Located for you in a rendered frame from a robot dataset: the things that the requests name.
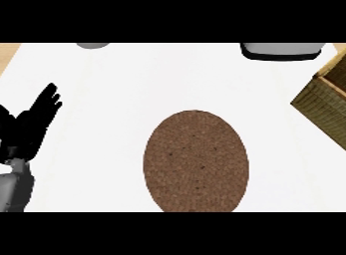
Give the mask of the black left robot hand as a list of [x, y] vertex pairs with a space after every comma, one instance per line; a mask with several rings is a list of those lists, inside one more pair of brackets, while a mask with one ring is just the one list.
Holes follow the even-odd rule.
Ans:
[[0, 105], [0, 163], [14, 158], [30, 161], [39, 152], [48, 127], [62, 102], [54, 83], [40, 93], [31, 108], [18, 117]]

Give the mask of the brown oval placemat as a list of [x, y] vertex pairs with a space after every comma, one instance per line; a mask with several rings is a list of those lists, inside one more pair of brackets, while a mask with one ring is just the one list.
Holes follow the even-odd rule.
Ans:
[[148, 140], [144, 174], [153, 199], [167, 212], [230, 212], [243, 198], [249, 160], [240, 136], [209, 112], [163, 120]]

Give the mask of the olive wicker basket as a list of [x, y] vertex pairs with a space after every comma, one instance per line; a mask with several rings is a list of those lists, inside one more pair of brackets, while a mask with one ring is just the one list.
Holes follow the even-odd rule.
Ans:
[[346, 150], [346, 47], [315, 73], [290, 104]]

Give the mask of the small grey round object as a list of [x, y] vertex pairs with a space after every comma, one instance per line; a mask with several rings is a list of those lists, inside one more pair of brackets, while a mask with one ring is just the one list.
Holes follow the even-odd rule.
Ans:
[[110, 43], [77, 43], [83, 49], [101, 49], [110, 45]]

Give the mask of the grey appliance with black base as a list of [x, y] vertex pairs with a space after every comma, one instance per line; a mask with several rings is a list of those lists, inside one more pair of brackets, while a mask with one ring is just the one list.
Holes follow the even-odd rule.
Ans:
[[262, 61], [314, 60], [324, 43], [241, 43], [243, 56]]

